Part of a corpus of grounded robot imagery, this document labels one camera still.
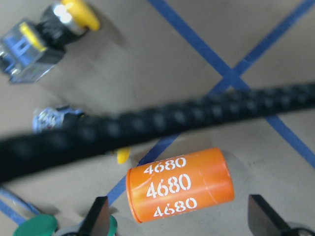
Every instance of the yellow knob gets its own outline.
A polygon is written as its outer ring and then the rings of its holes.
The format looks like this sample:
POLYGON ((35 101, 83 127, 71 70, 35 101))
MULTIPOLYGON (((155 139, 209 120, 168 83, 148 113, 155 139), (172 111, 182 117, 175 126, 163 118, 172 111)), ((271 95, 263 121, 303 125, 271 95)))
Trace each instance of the yellow knob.
POLYGON ((99 30, 100 22, 92 9, 82 0, 61 0, 73 20, 82 28, 99 30))
POLYGON ((118 162, 118 164, 123 164, 128 160, 128 158, 130 156, 130 151, 131 151, 130 147, 124 147, 124 148, 117 150, 117 162, 118 162))

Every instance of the orange cylinder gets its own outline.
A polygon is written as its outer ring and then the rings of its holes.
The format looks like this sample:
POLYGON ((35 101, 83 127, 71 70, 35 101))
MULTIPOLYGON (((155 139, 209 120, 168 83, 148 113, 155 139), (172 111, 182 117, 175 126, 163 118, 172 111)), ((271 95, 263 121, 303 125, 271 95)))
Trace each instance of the orange cylinder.
POLYGON ((219 148, 130 169, 126 191, 132 215, 138 223, 234 199, 232 179, 219 148))

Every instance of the black hose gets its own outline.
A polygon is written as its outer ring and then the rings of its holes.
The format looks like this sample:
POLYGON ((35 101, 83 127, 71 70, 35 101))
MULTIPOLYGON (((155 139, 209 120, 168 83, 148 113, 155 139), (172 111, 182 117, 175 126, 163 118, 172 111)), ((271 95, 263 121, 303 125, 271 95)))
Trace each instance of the black hose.
POLYGON ((183 131, 315 106, 315 83, 232 92, 0 141, 0 181, 183 131))

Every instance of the white printed number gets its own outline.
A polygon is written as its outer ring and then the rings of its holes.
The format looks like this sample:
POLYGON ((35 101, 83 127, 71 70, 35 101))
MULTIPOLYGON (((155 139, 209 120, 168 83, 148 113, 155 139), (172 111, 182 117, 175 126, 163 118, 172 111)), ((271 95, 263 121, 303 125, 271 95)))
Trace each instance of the white printed number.
POLYGON ((185 165, 186 165, 186 159, 183 157, 179 157, 175 161, 174 160, 166 161, 165 165, 163 165, 162 162, 158 163, 154 167, 153 165, 150 165, 148 168, 145 169, 143 173, 151 175, 153 172, 161 173, 164 170, 171 171, 175 169, 176 167, 182 168, 185 165))
POLYGON ((188 198, 185 202, 177 201, 174 203, 174 208, 170 207, 170 203, 166 204, 164 212, 161 211, 161 208, 158 206, 157 210, 155 211, 153 217, 162 217, 164 215, 172 215, 176 212, 183 212, 187 209, 194 209, 197 207, 197 201, 195 198, 188 198))
POLYGON ((180 189, 183 190, 189 190, 191 188, 191 180, 190 177, 187 174, 182 174, 179 176, 179 178, 176 177, 170 177, 168 179, 168 185, 163 184, 164 180, 161 179, 158 186, 157 190, 154 187, 154 183, 150 183, 150 187, 147 191, 147 197, 153 197, 156 198, 157 195, 161 197, 165 197, 168 195, 168 193, 178 193, 180 189))

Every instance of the gray floor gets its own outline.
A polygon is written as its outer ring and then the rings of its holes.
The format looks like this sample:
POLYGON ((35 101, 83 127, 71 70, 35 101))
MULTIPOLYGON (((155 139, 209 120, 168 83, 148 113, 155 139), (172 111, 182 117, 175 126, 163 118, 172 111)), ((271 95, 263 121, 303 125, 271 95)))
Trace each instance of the gray floor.
MULTIPOLYGON (((52 1, 1 3, 0 35, 19 19, 38 21, 52 1)), ((145 0, 90 0, 102 19, 67 47, 65 58, 38 83, 10 85, 0 75, 1 136, 30 132, 36 108, 70 104, 90 114, 112 114, 207 93, 221 75, 145 0)), ((301 0, 168 0, 167 3, 230 66, 234 67, 301 0)), ((297 22, 242 78, 252 88, 314 80, 315 8, 297 22)), ((315 111, 281 115, 315 151, 315 111)), ((106 195, 156 143, 135 146, 130 160, 114 156, 54 168, 6 183, 26 201, 55 213, 61 226, 80 222, 97 196, 106 195)), ((315 229, 315 171, 265 119, 182 134, 165 159, 220 147, 235 185, 233 202, 137 224, 126 193, 112 205, 118 235, 251 235, 249 193, 262 194, 289 222, 315 229)), ((0 213, 0 234, 17 225, 0 213)))

